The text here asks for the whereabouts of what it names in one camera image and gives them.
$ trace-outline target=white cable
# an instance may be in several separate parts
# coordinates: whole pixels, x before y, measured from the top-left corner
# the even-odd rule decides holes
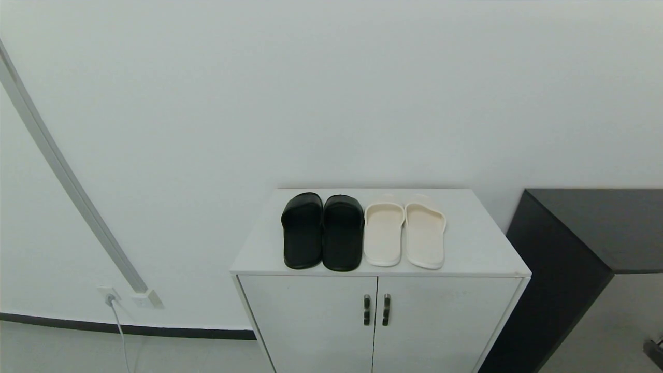
[[[125,344],[124,341],[124,333],[122,333],[122,326],[120,325],[120,319],[117,317],[117,312],[115,312],[113,301],[115,301],[115,297],[112,296],[111,294],[107,295],[106,304],[111,306],[111,309],[113,310],[113,315],[115,315],[115,321],[117,321],[117,328],[120,330],[120,337],[122,337],[122,350],[125,353],[125,363],[127,364],[127,373],[131,373],[131,371],[129,370],[129,359],[127,358],[127,345]]]

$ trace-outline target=wall outlet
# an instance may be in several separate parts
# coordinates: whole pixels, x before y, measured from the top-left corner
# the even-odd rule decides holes
[[[115,289],[110,286],[100,285],[97,286],[97,290],[99,291],[99,294],[101,294],[104,300],[106,300],[106,294],[113,294],[115,296],[115,300],[118,302],[122,300],[122,298],[120,298],[119,294],[115,291]]]
[[[164,307],[154,290],[149,289],[146,293],[136,293],[131,296],[134,303],[140,308],[162,309]]]

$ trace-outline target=black slipper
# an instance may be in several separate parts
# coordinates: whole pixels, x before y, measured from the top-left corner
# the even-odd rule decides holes
[[[364,211],[359,202],[342,194],[329,197],[323,211],[322,262],[332,271],[351,271],[361,263]]]
[[[283,261],[292,269],[310,268],[322,259],[322,200],[313,192],[293,197],[281,214]]]

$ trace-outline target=slipper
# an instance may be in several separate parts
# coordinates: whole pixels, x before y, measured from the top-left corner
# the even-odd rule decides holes
[[[364,255],[378,267],[400,262],[400,233],[405,221],[403,205],[393,194],[383,194],[364,212]]]
[[[406,255],[410,263],[439,269],[444,262],[444,228],[447,219],[433,200],[415,194],[405,206]]]
[[[293,197],[281,214],[283,261],[292,269],[310,268],[322,258],[322,200],[312,192]]]
[[[364,213],[359,202],[342,194],[329,197],[322,213],[322,263],[332,271],[351,271],[361,263]]]

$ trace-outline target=baseboard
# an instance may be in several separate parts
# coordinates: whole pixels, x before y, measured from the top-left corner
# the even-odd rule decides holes
[[[39,325],[42,327],[74,329],[77,331],[91,331],[91,332],[119,334],[116,324],[92,323],[89,321],[49,319],[46,317],[15,315],[12,313],[0,313],[0,321],[10,321],[12,323]],[[128,335],[169,336],[176,338],[255,340],[255,333],[250,330],[158,328],[158,327],[137,327],[135,325],[122,325],[122,331]]]

